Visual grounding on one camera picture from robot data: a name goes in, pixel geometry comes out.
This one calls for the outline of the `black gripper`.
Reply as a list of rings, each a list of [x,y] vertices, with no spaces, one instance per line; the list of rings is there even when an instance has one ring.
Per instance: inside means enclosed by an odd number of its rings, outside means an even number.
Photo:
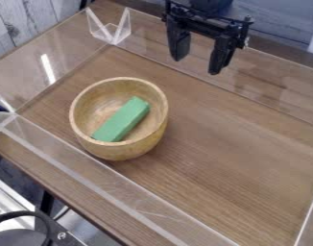
[[[248,46],[253,17],[233,11],[234,0],[166,0],[164,21],[168,27],[173,59],[180,62],[190,52],[192,34],[216,39],[209,74],[217,75],[229,65],[236,48]]]

